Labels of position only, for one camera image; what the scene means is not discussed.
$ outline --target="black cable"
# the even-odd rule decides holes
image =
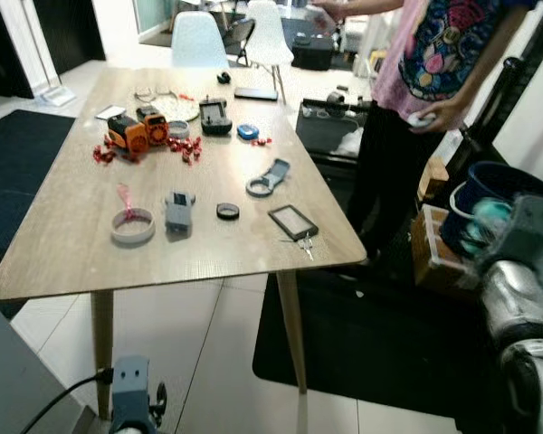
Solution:
[[[73,384],[73,386],[69,387],[66,391],[60,393],[56,398],[54,398],[52,401],[44,407],[40,413],[38,413],[36,416],[33,417],[33,419],[28,422],[28,425],[21,431],[20,434],[27,434],[34,425],[52,408],[54,407],[62,398],[64,398],[66,395],[71,393],[73,390],[81,387],[82,385],[88,383],[88,382],[102,382],[104,384],[111,384],[112,383],[112,374],[113,369],[112,368],[106,368],[101,371],[98,371],[96,375],[93,375],[89,378],[85,378],[84,380],[81,380],[77,382],[76,384]]]

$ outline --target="white tile floor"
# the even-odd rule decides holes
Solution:
[[[104,14],[106,6],[98,3],[98,15],[101,10]],[[169,65],[169,49],[134,44],[122,50],[115,44],[113,49],[106,62],[90,61],[62,75],[62,82],[77,95],[67,106],[0,98],[0,118],[14,109],[76,117],[103,68]],[[285,111],[293,126],[304,97],[325,99],[338,84],[350,87],[351,102],[357,94],[367,93],[366,83],[350,72],[291,67],[282,72],[288,95]],[[453,420],[446,418],[314,391],[300,397],[294,387],[255,377],[252,354],[266,280],[259,275],[115,294],[114,357],[144,354],[150,359],[151,390],[159,381],[166,382],[169,403],[162,432],[457,432]],[[89,296],[82,295],[29,301],[12,325],[69,386],[93,371],[90,320]],[[94,409],[95,396],[93,386],[75,392],[79,401]]]

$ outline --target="black chair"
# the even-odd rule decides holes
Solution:
[[[252,36],[253,29],[255,28],[255,20],[242,19],[233,23],[227,32],[223,36],[224,46],[229,47],[230,45],[238,45],[239,53],[237,54],[237,64],[239,65],[239,60],[245,58],[245,66],[250,66],[247,61],[247,53],[245,52],[245,45],[250,40]]]

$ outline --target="person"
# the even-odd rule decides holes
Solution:
[[[400,229],[426,162],[444,133],[462,123],[487,75],[536,0],[315,0],[339,22],[403,7],[395,38],[372,89],[348,219],[369,261]],[[414,128],[406,121],[431,113]],[[376,198],[372,228],[363,225]]]

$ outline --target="black box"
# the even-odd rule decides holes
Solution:
[[[327,71],[332,63],[334,45],[330,38],[310,38],[309,44],[296,41],[291,46],[291,66],[304,70]]]

